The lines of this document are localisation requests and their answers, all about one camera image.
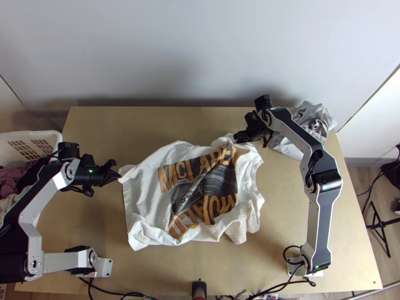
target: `printed graphic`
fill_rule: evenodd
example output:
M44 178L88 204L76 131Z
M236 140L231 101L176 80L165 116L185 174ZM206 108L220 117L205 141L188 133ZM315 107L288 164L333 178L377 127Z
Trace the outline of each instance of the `printed graphic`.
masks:
M168 228L174 238L179 239L200 222L214 224L214 218L235 207L237 155L236 147L228 144L207 155L158 169L161 192L173 190Z

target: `wooden table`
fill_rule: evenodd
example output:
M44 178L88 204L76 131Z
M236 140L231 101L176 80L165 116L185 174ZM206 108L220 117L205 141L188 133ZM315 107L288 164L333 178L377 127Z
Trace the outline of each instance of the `wooden table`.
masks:
M65 141L80 145L97 164L116 159L118 168L138 164L158 148L182 140L209 146L227 132L246 128L247 107L72 107L65 123ZM110 278L95 284L111 291L138 291L153 296L190 295L191 282L206 281L209 295L249 293L288 280L282 251L306 240L308 198L303 191L299 161L255 143L264 164L256 181L265 198L260 230L234 245L189 242L177 247L148 246L134 251L128 244L122 186L113 182L95 188L93 198L59 192L43 210L38 230L46 253L77 245L114 259ZM333 208L329 247L332 265L316 287L292 284L290 293L328 293L382 288L359 204L334 132L326 149L337 160L343 177L341 196ZM46 274L17 284L18 291L86 294L87 287L67 272Z

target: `black cable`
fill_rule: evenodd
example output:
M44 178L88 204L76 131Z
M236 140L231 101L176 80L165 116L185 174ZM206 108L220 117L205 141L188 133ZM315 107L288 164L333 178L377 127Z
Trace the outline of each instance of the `black cable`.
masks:
M87 285L87 293L89 294L90 300L93 300L92 293L91 293L92 283L93 283L93 278L90 278L89 284Z
M289 279L284 283L277 284L277 285L275 285L273 287L270 287L270 288L268 288L266 290L263 290L263 291L259 292L258 294L251 295L251 296L249 296L247 298L247 300L252 300L252 299L254 299L254 298L258 297L258 296L262 296L262 295L265 295L265 294L280 292L284 288L286 288L288 285L292 285L292 284L308 283L312 287L315 287L317 285L314 281L311 281L308 277L305 277L305 280L291 281L293 276L295 275L295 273L298 271L298 269L300 269L300 267L303 266L305 263L304 263L304 261L299 261L299 262L288 261L288 259L286 258L286 251L288 251L290 248L299 248L299 249L301 249L301 247L296 246L296 245L290 245L290 246L286 247L283 250L283 258L284 258L284 260L287 263L291 264L291 265L298 265L297 268L294 270L294 272L290 275Z
M287 262L288 264L291 264L291 265L302 265L302 264L303 264L303 261L291 262L291 261L289 261L289 260L286 258L286 251L288 251L290 248L299 248L299 249L301 249L301 247L296 246L296 245L287 246L287 247L283 250L283 259L285 260L285 262Z
M400 159L400 144L396 145L396 148L398 149L398 155L397 155L396 160L393 161L392 164L398 162L399 159ZM371 183L371 185L369 186L369 188L368 188L365 192L362 192L362 193L356 195L357 197L359 197L359 196L362 196L362 195L368 193L368 197L366 198L366 200L365 200L365 202L364 202L364 205L362 206L362 214L364 214L364 212L365 212L365 210L366 210L366 208L367 208L367 204L368 204L368 201L370 200L371 193L372 193L372 188L373 188L375 182L377 182L377 180L378 180L379 178L381 178L383 175L384 175L384 174L383 174L383 172L382 172L382 170L381 170L381 171L379 172L379 174L374 178L374 180L372 181L372 183Z
M297 280L297 281L291 281L293 276L295 275L295 273L297 272L298 269L300 269L300 267L303 264L299 264L297 266L297 268L294 270L294 272L290 275L288 281L284 282L284 283L280 283L277 284L273 287L270 287L269 289L263 290L262 292L259 292L257 294L251 295L250 297L248 297L248 300L252 300L258 296L262 296L265 294L270 294L270 293L277 293L282 291L284 288L286 288L288 285L292 285L292 284L301 284L301 283L308 283L310 286L315 287L317 284L314 281L311 281L308 279L308 277L305 278L305 280Z
M368 201L370 200L371 193L372 193L372 188L373 188L375 182L377 182L377 180L383 176L383 173L382 174L381 173L382 173L382 171L379 172L379 174L375 177L375 179L371 183L371 186L370 186L369 192L368 192L368 197L366 198L366 200L364 202L364 205L362 206L362 214L364 214L364 212L366 211L367 204L368 204Z
M383 175L383 174L382 174L382 171L380 171L379 174L378 174L378 175L374 178L374 180L372 181L372 183L371 183L371 185L369 186L369 188L368 188L365 192L362 192L362 193L360 193L360 194L357 194L356 196L357 196L357 197L362 196L362 195L368 193L370 190L372 190L372 186L374 185L375 181L376 181L378 178L380 178L382 175Z
M93 300L92 295L90 293L90 288L93 288L93 289L98 290L98 291L100 291L102 293L105 293L105 294L115 295L115 296L122 296L121 299L124 299L127 296L131 296L131 297L141 297L141 298L146 297L147 299L150 299L150 300L158 300L157 298L150 297L150 296L147 296L145 294L142 294L141 292L136 292L136 291L130 291L130 292L127 292L127 293L108 291L108 290L102 289L102 288L94 285L93 284L94 278L91 278L89 282L84 280L84 279L82 279L82 278L80 278L80 277L78 277L78 278L81 281L83 281L85 284L88 285L88 293L89 293L90 300Z

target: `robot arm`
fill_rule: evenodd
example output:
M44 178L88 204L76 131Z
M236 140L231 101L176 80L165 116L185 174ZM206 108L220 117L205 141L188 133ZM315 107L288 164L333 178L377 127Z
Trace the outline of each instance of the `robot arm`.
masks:
M287 108L272 107L268 95L254 103L256 111L245 116L246 130L237 132L234 139L238 143L252 142L265 140L266 135L271 137L273 132L281 132L303 152L300 172L309 207L307 239L300 251L304 268L300 272L302 275L316 273L328 268L332 260L328 248L332 209L343 183L336 160L317 139L293 121Z
M33 281L45 273L63 270L77 277L111 275L113 260L99 258L89 246L62 253L42 251L42 236L35 220L57 191L73 190L91 197L91 186L102 187L120 177L111 170L115 160L95 165L91 155L79 156L76 143L59 143L57 159L40 169L35 183L4 216L0 228L0 283Z

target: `laundry basket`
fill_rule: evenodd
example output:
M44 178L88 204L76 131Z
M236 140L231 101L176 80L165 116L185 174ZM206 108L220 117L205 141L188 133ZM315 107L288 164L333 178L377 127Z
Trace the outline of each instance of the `laundry basket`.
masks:
M55 130L0 133L0 166L23 167L57 150L63 135Z

